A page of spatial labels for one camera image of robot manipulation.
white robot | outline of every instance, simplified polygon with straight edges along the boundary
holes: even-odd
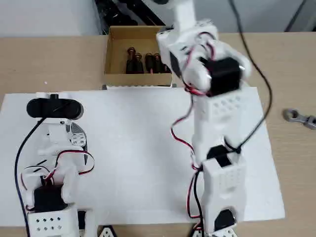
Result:
[[[168,0],[155,0],[166,4]],[[193,0],[168,3],[174,27],[157,34],[161,59],[193,96],[193,150],[204,174],[202,213],[204,234],[243,221],[245,159],[241,154],[240,114],[245,100],[243,83],[251,64],[242,54],[219,41],[210,20],[196,21]]]
[[[79,175],[94,168],[85,132],[73,122],[83,114],[82,105],[67,93],[37,93],[27,112],[38,120],[46,118],[42,123],[43,144],[38,150],[42,161],[21,173],[31,237],[79,237],[79,228],[84,229],[83,237],[95,237],[93,211],[78,212],[76,206]]]

white paper sheet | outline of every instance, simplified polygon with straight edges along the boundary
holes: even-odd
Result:
[[[246,136],[262,116],[256,88],[248,88],[250,102],[241,129]],[[93,207],[99,224],[185,223],[185,200],[193,171],[190,151],[173,140],[171,123],[183,115],[190,98],[181,88],[71,92],[84,106],[77,123],[87,134],[95,170],[79,178],[79,207]],[[14,186],[16,152],[36,121],[26,113],[34,94],[5,96],[0,113],[0,226],[24,225]],[[176,127],[188,141],[193,118]],[[20,168],[37,161],[43,127],[26,144]],[[266,126],[243,148],[247,161],[245,220],[284,217],[284,207]],[[202,181],[198,192],[203,190]],[[197,213],[192,200],[192,211]]]

screw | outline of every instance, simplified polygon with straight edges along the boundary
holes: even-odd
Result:
[[[154,61],[154,73],[161,73],[161,72],[163,72],[160,54],[158,54],[158,53],[154,54],[154,58],[155,58],[155,61]]]
[[[154,73],[154,56],[151,53],[147,53],[145,56],[145,65],[146,65],[146,70],[150,73]]]
[[[136,53],[135,54],[135,66],[136,66],[136,70],[135,73],[137,74],[142,74],[144,73],[144,67],[143,67],[143,63],[142,63],[142,55],[140,53]]]
[[[136,50],[133,47],[128,48],[127,50],[128,58],[126,62],[126,74],[134,74],[134,64],[135,64],[135,53]]]

white wall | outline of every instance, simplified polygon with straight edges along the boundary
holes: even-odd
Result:
[[[97,35],[93,0],[0,0],[0,37]]]
[[[172,25],[172,11],[151,0],[143,0],[165,22]],[[302,0],[235,0],[245,31],[282,32]],[[195,0],[197,18],[210,18],[221,32],[236,32],[228,0]]]

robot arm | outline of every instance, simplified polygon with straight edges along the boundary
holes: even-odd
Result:
[[[204,232],[211,235],[243,221],[246,164],[238,128],[245,100],[241,82],[250,76],[251,64],[219,41],[212,21],[196,21],[193,0],[168,4],[174,9],[174,28],[159,32],[157,40],[163,63],[194,99],[193,148],[204,174]]]

